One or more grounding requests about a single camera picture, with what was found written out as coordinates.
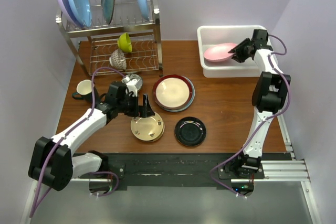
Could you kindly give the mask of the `pink plate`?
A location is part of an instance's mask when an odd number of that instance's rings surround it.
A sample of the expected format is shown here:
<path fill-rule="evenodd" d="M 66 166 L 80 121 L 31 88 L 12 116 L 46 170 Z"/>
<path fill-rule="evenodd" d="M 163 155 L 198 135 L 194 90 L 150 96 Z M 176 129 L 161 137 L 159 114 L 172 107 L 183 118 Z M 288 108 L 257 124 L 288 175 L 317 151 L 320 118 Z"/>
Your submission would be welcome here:
<path fill-rule="evenodd" d="M 230 59 L 233 53 L 229 53 L 237 44 L 235 43 L 223 43 L 214 45 L 205 50 L 203 57 L 210 62 L 222 62 Z"/>

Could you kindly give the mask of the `red rimmed cream plate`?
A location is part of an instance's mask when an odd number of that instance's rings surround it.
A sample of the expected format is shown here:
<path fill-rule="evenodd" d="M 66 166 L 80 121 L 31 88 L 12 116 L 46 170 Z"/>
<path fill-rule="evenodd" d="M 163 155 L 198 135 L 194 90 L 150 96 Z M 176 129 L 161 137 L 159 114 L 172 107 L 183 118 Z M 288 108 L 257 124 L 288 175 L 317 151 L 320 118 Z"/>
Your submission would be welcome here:
<path fill-rule="evenodd" d="M 192 99 L 192 84 L 186 77 L 170 74 L 161 77 L 153 86 L 155 102 L 162 108 L 178 110 L 185 107 Z"/>

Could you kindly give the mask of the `cream and teal plate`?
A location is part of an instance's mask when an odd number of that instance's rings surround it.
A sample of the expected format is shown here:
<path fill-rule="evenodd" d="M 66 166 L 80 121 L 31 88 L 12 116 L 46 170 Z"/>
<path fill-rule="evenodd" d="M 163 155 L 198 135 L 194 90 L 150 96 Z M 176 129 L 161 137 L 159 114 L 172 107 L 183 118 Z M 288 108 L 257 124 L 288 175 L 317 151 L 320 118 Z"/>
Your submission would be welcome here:
<path fill-rule="evenodd" d="M 193 103 L 194 98 L 195 98 L 195 94 L 196 94 L 196 92 L 195 92 L 195 87 L 194 87 L 192 81 L 191 81 L 189 78 L 187 78 L 187 77 L 185 77 L 185 76 L 183 76 L 183 77 L 184 77 L 184 78 L 191 84 L 191 86 L 192 86 L 192 97 L 191 97 L 190 101 L 188 102 L 188 104 L 187 104 L 185 107 L 183 107 L 183 108 L 181 108 L 181 109 L 168 109 L 168 108 L 165 108 L 165 107 L 163 107 L 163 106 L 160 105 L 160 107 L 161 107 L 162 109 L 164 109 L 164 110 L 166 110 L 166 111 L 169 111 L 169 112 L 181 112 L 181 111 L 186 110 L 186 109 L 187 109 L 188 107 L 190 107 L 191 104 Z"/>

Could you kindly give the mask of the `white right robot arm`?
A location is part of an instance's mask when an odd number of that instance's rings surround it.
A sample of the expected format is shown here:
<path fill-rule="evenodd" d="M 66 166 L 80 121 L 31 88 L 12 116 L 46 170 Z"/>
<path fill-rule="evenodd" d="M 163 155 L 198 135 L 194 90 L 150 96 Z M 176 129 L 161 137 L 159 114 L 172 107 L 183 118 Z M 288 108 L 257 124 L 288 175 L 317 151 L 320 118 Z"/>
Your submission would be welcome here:
<path fill-rule="evenodd" d="M 234 154 L 221 169 L 239 178 L 250 178 L 261 169 L 264 142 L 274 118 L 287 110 L 288 88 L 291 76 L 284 74 L 275 60 L 275 52 L 268 44 L 269 34 L 265 29 L 255 29 L 251 38 L 244 39 L 233 48 L 233 59 L 239 63 L 251 58 L 260 76 L 254 89 L 251 103 L 254 117 L 251 128 L 239 153 Z"/>

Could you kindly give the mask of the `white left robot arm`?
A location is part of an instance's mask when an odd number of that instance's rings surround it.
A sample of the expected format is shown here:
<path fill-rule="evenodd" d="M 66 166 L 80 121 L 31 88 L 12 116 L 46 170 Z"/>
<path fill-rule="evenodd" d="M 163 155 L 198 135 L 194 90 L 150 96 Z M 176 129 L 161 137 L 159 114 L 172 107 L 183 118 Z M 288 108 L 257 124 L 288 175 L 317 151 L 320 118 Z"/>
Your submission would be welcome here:
<path fill-rule="evenodd" d="M 78 147 L 120 113 L 132 118 L 154 115 L 148 95 L 144 94 L 143 103 L 139 104 L 136 87 L 122 82 L 111 83 L 104 100 L 97 100 L 93 105 L 94 108 L 61 133 L 36 141 L 28 169 L 30 178 L 61 191 L 75 177 L 89 173 L 97 178 L 105 177 L 109 171 L 108 157 L 97 151 L 74 156 Z"/>

